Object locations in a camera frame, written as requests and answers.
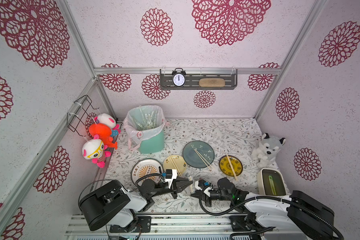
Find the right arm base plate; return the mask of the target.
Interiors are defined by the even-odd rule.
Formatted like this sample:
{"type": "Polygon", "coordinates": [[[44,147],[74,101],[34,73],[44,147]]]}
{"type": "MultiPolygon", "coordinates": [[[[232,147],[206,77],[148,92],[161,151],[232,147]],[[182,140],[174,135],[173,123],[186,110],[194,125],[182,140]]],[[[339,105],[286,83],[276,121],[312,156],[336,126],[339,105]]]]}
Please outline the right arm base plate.
{"type": "Polygon", "coordinates": [[[261,232],[267,230],[269,227],[263,227],[256,220],[255,213],[248,213],[246,215],[232,215],[229,216],[233,232],[261,232]]]}

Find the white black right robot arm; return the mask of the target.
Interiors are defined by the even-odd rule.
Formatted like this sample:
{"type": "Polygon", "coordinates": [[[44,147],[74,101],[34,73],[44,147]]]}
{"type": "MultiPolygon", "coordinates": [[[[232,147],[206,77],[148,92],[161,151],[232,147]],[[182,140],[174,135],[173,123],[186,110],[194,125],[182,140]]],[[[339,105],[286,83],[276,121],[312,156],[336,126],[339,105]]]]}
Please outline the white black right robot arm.
{"type": "Polygon", "coordinates": [[[257,195],[236,188],[227,178],[219,179],[216,188],[200,179],[195,188],[191,196],[206,214],[215,217],[232,211],[245,214],[231,219],[231,240],[240,236],[261,240],[265,233],[273,231],[300,231],[310,240],[344,239],[334,226],[334,212],[301,191],[284,196],[257,195]]]}

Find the disposable chopsticks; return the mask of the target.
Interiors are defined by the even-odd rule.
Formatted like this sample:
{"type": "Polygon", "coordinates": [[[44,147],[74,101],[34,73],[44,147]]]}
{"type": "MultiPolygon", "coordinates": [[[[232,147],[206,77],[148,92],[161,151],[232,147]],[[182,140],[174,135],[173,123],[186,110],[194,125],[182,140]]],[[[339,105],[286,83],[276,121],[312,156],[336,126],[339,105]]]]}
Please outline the disposable chopsticks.
{"type": "Polygon", "coordinates": [[[192,176],[189,176],[189,181],[191,182],[190,184],[190,195],[193,194],[195,192],[195,188],[194,188],[194,180],[192,176]]]}
{"type": "Polygon", "coordinates": [[[238,178],[237,178],[237,175],[236,175],[235,169],[234,169],[234,167],[233,167],[233,165],[232,165],[232,162],[231,162],[230,156],[229,156],[228,154],[226,154],[226,158],[227,158],[227,160],[228,160],[228,162],[229,162],[229,165],[230,165],[231,170],[232,170],[232,172],[233,172],[234,178],[235,178],[235,180],[238,182],[238,178]]]}
{"type": "Polygon", "coordinates": [[[170,158],[171,162],[173,163],[173,165],[174,165],[175,169],[177,170],[178,174],[180,175],[180,177],[182,177],[182,173],[180,172],[178,166],[176,165],[176,162],[175,162],[175,160],[173,159],[172,153],[171,153],[170,151],[169,151],[169,154],[170,154],[170,155],[169,155],[169,158],[170,158]]]}
{"type": "Polygon", "coordinates": [[[198,152],[198,150],[194,149],[194,151],[210,171],[214,170],[214,167],[198,152]]]}

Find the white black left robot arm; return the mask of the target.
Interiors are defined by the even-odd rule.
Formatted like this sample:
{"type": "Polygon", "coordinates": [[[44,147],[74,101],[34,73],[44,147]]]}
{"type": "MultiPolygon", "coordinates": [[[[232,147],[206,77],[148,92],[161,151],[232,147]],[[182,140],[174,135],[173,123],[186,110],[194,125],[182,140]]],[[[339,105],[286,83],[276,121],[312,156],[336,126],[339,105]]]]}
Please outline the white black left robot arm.
{"type": "Polygon", "coordinates": [[[78,207],[92,232],[107,224],[131,232],[138,225],[136,213],[147,211],[155,203],[154,197],[170,194],[176,199],[192,184],[192,180],[179,177],[175,169],[138,178],[136,192],[127,190],[118,180],[108,180],[107,184],[79,197],[78,207]]]}

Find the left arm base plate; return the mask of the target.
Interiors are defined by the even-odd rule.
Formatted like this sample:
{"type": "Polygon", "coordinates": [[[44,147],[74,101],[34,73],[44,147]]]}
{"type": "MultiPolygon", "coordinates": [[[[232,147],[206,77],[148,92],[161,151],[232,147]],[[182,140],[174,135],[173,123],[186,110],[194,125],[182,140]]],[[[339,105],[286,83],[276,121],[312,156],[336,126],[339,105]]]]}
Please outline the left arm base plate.
{"type": "Polygon", "coordinates": [[[126,227],[111,225],[110,233],[149,233],[151,231],[152,217],[143,216],[133,220],[126,227]]]}

